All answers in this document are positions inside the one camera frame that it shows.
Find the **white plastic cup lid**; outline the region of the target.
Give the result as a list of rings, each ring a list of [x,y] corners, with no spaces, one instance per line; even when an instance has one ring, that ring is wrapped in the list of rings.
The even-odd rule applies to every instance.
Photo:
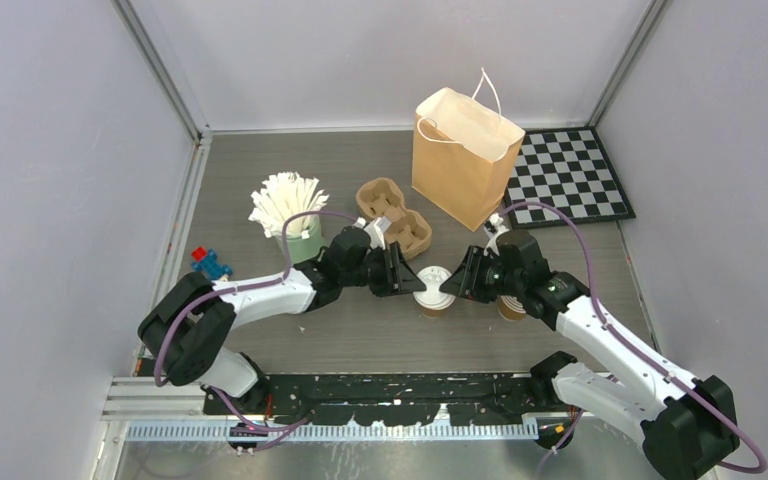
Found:
[[[420,270],[417,275],[427,286],[425,292],[413,294],[419,306],[422,305],[432,309],[447,309],[454,303],[455,296],[439,291],[440,285],[452,275],[448,269],[442,266],[427,266]]]

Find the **brown paper takeout bag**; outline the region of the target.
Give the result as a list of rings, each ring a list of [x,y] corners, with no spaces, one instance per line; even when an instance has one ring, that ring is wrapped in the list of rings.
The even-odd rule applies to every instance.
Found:
[[[471,231],[500,205],[525,137],[485,71],[472,94],[444,87],[415,109],[414,190]]]

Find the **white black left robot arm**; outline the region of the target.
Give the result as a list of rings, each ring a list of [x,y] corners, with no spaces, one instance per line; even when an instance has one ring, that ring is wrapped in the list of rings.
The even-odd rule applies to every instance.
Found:
[[[267,398],[264,375],[248,356],[225,348],[229,332],[276,315],[320,309],[348,287],[366,287],[377,297],[426,289],[398,243],[383,245],[379,236],[349,226],[287,273],[228,282],[185,275],[143,319],[137,335],[154,356],[162,381],[219,389],[240,412],[253,414]]]

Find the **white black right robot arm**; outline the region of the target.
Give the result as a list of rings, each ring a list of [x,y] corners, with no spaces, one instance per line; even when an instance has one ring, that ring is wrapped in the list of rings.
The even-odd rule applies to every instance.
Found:
[[[531,368],[532,400],[544,410],[565,403],[592,413],[634,440],[663,478],[698,479],[739,448],[730,387],[716,376],[698,379],[637,338],[584,283],[552,270],[527,232],[470,247],[440,289],[480,303],[513,297],[608,368],[612,379],[558,351]]]

